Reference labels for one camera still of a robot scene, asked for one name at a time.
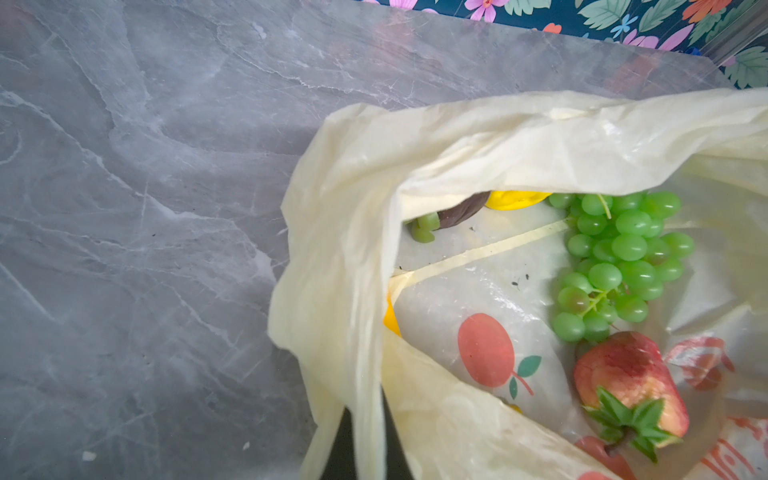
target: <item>cream plastic bag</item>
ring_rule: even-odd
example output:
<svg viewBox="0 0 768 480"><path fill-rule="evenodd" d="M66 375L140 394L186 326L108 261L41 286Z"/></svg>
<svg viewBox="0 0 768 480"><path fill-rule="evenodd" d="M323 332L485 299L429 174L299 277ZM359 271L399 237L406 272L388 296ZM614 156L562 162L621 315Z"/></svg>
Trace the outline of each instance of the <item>cream plastic bag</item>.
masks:
<svg viewBox="0 0 768 480"><path fill-rule="evenodd" d="M401 242L402 221L486 190L627 194L662 184L683 162L670 180L684 198L676 221L705 241L690 279L641 328L664 352L717 328L729 346L749 351L729 352L745 372L739 383L688 405L697 434L636 475L707 478L715 471L699 459L727 416L768 416L767 151L766 89L643 101L529 93L395 112L354 105L330 115L283 201L291 261L270 309L270 337L299 359L318 424L303 478L322 472L344 405L353 413L359 477L384 478L381 385L416 478L616 478L571 444L590 431L568 386L572 347L547 325L548 284L568 265L557 214L544 205L483 210L470 220L480 234L461 224L418 246ZM410 344L382 325L396 266L412 270L392 281ZM509 280L525 274L534 281L516 282L518 292ZM520 358L518 341L541 347L541 400L531 412L522 406L527 416L496 398L503 392L473 386L456 362L458 323L493 309ZM685 363L680 355L670 363Z"/></svg>

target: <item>bunch of green grapes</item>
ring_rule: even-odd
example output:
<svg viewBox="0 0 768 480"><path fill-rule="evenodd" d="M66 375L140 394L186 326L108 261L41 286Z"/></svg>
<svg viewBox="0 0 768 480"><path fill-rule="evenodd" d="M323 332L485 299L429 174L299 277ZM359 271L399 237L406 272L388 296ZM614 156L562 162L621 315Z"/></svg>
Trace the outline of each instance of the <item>bunch of green grapes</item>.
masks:
<svg viewBox="0 0 768 480"><path fill-rule="evenodd" d="M661 235L664 221L680 209L680 198L670 192L552 194L549 203L569 209L578 229L568 252L580 263L563 279L562 311L551 322L565 342L601 342L616 319L645 320L647 302L661 296L666 282L680 278L680 259L695 248L685 233Z"/></svg>

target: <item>floral pattern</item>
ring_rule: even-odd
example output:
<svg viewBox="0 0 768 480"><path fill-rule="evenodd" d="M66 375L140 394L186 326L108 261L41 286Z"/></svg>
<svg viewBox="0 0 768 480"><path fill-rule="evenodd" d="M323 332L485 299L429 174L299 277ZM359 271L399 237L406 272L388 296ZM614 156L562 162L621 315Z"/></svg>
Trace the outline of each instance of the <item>floral pattern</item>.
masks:
<svg viewBox="0 0 768 480"><path fill-rule="evenodd" d="M698 55L699 49L757 0L379 0L487 23ZM764 50L732 59L739 87L763 80Z"/></svg>

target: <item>marble table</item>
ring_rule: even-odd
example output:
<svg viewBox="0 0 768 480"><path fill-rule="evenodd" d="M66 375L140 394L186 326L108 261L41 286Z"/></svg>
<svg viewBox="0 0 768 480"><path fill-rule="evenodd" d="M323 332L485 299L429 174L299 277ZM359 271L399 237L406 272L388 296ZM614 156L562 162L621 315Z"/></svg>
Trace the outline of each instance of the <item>marble table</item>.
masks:
<svg viewBox="0 0 768 480"><path fill-rule="evenodd" d="M0 0L0 478L295 478L313 422L266 312L336 109L729 85L351 0Z"/></svg>

